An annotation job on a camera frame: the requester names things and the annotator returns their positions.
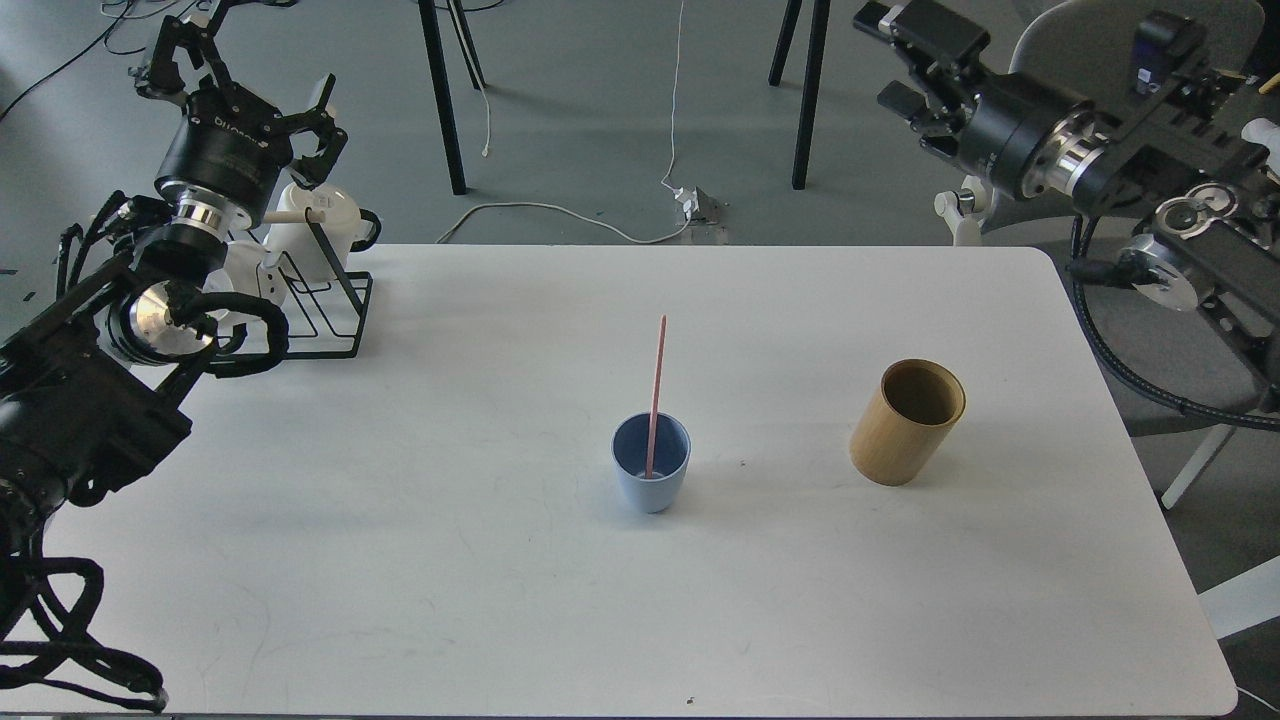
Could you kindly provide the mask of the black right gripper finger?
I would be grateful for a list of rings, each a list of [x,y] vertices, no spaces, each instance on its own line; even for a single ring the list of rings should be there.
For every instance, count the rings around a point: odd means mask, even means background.
[[[904,119],[919,145],[945,161],[957,161],[960,133],[966,127],[966,82],[927,79],[924,94],[900,81],[878,92],[878,104]]]
[[[991,42],[987,29],[938,1],[865,3],[852,26],[925,69],[965,73]]]

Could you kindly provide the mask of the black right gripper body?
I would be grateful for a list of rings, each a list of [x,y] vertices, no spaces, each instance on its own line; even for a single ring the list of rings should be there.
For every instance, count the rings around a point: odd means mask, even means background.
[[[951,70],[950,79],[969,110],[956,133],[961,169],[1018,201],[1071,193],[1060,160],[1091,126],[1088,97],[1024,73]]]

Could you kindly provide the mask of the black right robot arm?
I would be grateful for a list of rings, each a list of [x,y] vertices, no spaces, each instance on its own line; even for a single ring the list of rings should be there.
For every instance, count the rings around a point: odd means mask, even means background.
[[[1257,40],[1254,1],[1065,1],[1036,18],[1005,73],[989,33],[940,1],[867,3],[854,18],[911,83],[879,104],[966,174],[943,193],[956,243],[1038,217],[1074,219],[1069,297],[1116,380],[1199,424],[1277,429],[1277,333],[1253,334],[1222,297],[1277,323],[1276,97],[1235,74]],[[1239,397],[1201,404],[1111,348],[1087,284],[1198,313],[1247,365]]]

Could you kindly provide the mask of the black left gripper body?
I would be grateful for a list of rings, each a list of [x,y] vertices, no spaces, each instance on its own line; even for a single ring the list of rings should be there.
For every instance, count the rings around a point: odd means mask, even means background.
[[[178,187],[192,186],[230,200],[244,211],[264,211],[284,165],[285,138],[264,129],[278,108],[247,90],[229,95],[197,90],[182,106],[183,120],[157,170],[155,190],[174,202]]]

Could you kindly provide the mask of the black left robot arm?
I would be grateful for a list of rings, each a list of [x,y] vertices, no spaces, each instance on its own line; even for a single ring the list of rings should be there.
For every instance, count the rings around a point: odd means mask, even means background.
[[[215,45],[229,1],[164,18],[132,72],[136,92],[179,109],[154,196],[115,192],[58,251],[54,302],[3,343],[3,688],[46,685],[161,712],[163,674],[95,639],[105,588],[90,559],[44,552],[55,512],[90,507],[148,475],[191,433],[196,382],[255,375],[289,347],[285,314],[209,292],[233,233],[262,224],[282,174],[312,190],[347,136],[315,104],[285,114],[230,77]],[[8,637],[29,619],[35,641]]]

